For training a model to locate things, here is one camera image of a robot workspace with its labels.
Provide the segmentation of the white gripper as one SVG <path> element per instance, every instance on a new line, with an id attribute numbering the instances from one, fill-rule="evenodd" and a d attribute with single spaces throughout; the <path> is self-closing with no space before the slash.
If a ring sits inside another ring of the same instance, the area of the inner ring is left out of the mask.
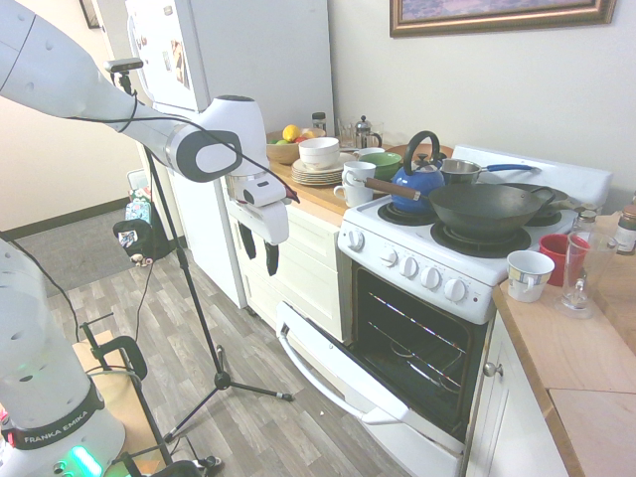
<path id="1" fill-rule="evenodd" d="M 270 173 L 249 176 L 229 175 L 230 201 L 228 210 L 238 222 L 239 235 L 249 259 L 256 257 L 252 232 L 264 240 L 266 268 L 270 276 L 276 274 L 279 246 L 289 236 L 288 216 L 284 200 L 284 186 Z"/>

